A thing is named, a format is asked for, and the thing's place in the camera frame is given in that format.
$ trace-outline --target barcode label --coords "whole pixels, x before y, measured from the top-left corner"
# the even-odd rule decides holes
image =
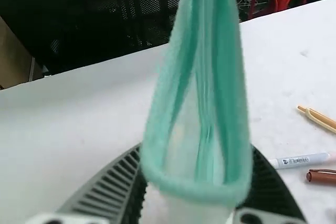
[[[282,162],[284,165],[308,163],[309,157],[285,158]]]

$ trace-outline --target mint green pouch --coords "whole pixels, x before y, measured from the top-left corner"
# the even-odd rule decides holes
[[[166,195],[235,207],[252,171],[235,0],[180,0],[141,147]]]

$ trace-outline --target pen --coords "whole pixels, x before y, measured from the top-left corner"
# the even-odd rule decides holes
[[[334,120],[310,108],[305,108],[299,105],[298,109],[304,112],[306,114],[306,117],[308,117],[313,122],[321,125],[322,127],[326,128],[327,130],[333,133],[336,133],[336,122]]]
[[[268,162],[275,169],[295,168],[300,166],[323,164],[326,162],[336,161],[336,153],[316,153],[294,157],[283,157],[269,159]]]
[[[313,183],[336,185],[336,170],[311,169],[306,174],[306,179]]]

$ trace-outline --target table surface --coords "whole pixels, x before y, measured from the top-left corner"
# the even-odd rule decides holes
[[[241,24],[251,141],[267,157],[336,151],[300,114],[336,118],[336,0]],[[55,211],[142,139],[164,46],[0,92],[0,223]],[[335,168],[321,165],[314,168]],[[335,223],[336,189],[280,170],[309,223]]]

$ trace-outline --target white marker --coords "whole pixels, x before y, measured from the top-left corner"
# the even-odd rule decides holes
[[[275,169],[295,168],[307,165],[317,165],[336,162],[336,153],[318,153],[296,157],[275,158],[268,161]]]

